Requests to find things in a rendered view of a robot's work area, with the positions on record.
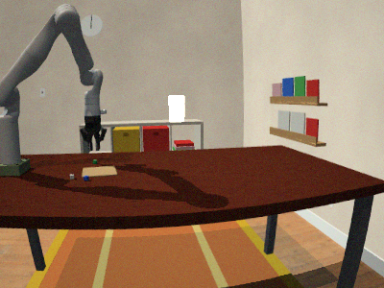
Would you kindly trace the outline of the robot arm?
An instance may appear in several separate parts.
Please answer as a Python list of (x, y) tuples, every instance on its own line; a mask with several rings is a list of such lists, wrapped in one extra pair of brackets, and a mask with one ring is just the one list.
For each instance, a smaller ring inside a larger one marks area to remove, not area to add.
[(70, 45), (79, 67), (81, 83), (85, 86), (93, 85), (93, 88), (84, 94), (84, 116), (107, 114), (105, 109), (100, 110), (103, 73), (98, 69), (90, 70), (94, 62), (84, 41), (80, 16), (72, 5), (63, 4), (54, 11), (45, 26), (0, 81), (0, 107), (4, 107), (0, 115), (1, 164), (21, 162), (18, 129), (20, 95), (16, 86), (33, 75), (44, 63), (60, 33)]

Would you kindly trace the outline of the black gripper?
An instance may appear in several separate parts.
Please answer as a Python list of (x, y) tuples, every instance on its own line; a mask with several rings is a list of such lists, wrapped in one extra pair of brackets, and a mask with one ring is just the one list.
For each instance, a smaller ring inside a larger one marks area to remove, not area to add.
[[(85, 126), (83, 129), (80, 129), (80, 132), (83, 136), (84, 141), (88, 142), (89, 151), (93, 151), (93, 145), (92, 145), (92, 136), (93, 135), (94, 135), (95, 141), (96, 141), (96, 143), (95, 143), (96, 151), (99, 151), (100, 150), (100, 141), (104, 140), (106, 132), (107, 132), (107, 129), (104, 129), (101, 126), (101, 115), (85, 116), (84, 122), (85, 122)], [(99, 131), (101, 131), (101, 135), (99, 134)], [(87, 132), (87, 134), (86, 134), (86, 132)]]

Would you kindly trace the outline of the tan square mat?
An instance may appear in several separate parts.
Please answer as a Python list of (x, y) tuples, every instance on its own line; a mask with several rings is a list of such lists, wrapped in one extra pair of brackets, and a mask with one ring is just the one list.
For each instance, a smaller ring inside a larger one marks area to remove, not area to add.
[(89, 167), (83, 168), (82, 178), (84, 176), (91, 177), (104, 177), (104, 176), (117, 176), (115, 166), (104, 167)]

